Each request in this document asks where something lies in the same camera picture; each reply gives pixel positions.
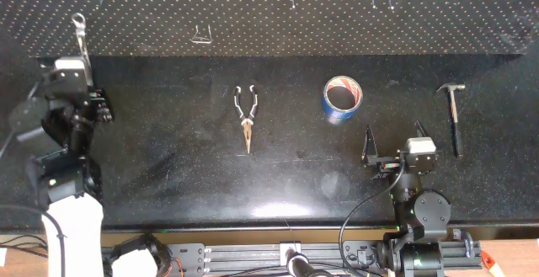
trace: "black pegboard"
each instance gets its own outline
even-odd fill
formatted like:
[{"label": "black pegboard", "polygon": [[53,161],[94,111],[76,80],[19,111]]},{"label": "black pegboard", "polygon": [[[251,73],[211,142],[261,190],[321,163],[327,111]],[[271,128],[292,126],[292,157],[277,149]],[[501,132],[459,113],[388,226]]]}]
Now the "black pegboard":
[{"label": "black pegboard", "polygon": [[[291,56],[521,53],[539,0],[2,0],[0,26],[31,56]],[[210,45],[190,39],[211,26]]]}]

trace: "wooden floor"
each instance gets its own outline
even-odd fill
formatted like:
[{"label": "wooden floor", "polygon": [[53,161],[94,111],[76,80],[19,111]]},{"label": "wooden floor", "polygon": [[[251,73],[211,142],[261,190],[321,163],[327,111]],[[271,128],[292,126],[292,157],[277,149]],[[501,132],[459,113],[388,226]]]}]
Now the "wooden floor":
[{"label": "wooden floor", "polygon": [[[537,240],[481,241],[484,251],[490,254],[505,276],[539,276],[539,242]],[[46,277],[47,259],[9,250],[6,265],[0,276]],[[486,269],[446,271],[448,277],[490,276]]]}]

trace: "blue tape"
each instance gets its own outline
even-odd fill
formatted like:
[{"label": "blue tape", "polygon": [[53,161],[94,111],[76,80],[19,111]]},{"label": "blue tape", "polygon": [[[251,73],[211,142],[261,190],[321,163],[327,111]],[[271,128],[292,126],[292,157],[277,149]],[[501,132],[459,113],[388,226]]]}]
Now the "blue tape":
[{"label": "blue tape", "polygon": [[[351,109],[340,109],[335,107],[331,101],[328,99],[328,90],[336,87],[347,88],[355,98],[355,105]],[[323,100],[322,106],[324,112],[328,115],[330,119],[334,119],[337,122],[341,120],[346,120],[354,115],[355,111],[360,107],[361,101],[363,100],[363,91],[361,90],[360,85],[356,80],[347,77],[347,76],[337,76],[331,78],[326,86],[323,88]]]}]

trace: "hammer head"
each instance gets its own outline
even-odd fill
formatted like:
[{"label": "hammer head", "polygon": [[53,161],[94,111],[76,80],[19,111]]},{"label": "hammer head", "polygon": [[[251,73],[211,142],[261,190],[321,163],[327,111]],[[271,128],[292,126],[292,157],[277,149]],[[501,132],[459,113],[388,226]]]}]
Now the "hammer head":
[{"label": "hammer head", "polygon": [[440,91],[442,88],[447,88],[448,91],[453,92],[456,89],[464,89],[466,86],[464,84],[456,84],[456,83],[446,83],[442,85],[436,92]]}]

